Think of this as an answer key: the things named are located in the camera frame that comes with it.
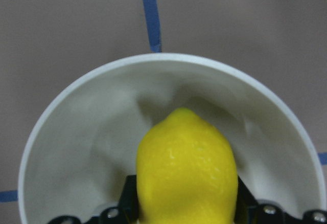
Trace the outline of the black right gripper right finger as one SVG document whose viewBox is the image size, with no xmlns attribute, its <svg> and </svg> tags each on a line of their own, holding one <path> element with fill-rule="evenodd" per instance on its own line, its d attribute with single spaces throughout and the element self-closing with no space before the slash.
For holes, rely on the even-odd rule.
<svg viewBox="0 0 327 224">
<path fill-rule="evenodd" d="M 297 218 L 271 201 L 258 201 L 238 178 L 236 223 L 326 223 L 326 211 L 312 209 Z"/>
</svg>

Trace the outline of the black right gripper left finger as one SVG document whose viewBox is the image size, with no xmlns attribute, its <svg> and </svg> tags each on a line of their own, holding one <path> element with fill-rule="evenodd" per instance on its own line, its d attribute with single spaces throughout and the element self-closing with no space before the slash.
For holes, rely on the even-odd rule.
<svg viewBox="0 0 327 224">
<path fill-rule="evenodd" d="M 139 217 L 136 175 L 126 177 L 116 206 L 104 208 L 84 223 L 137 223 Z"/>
</svg>

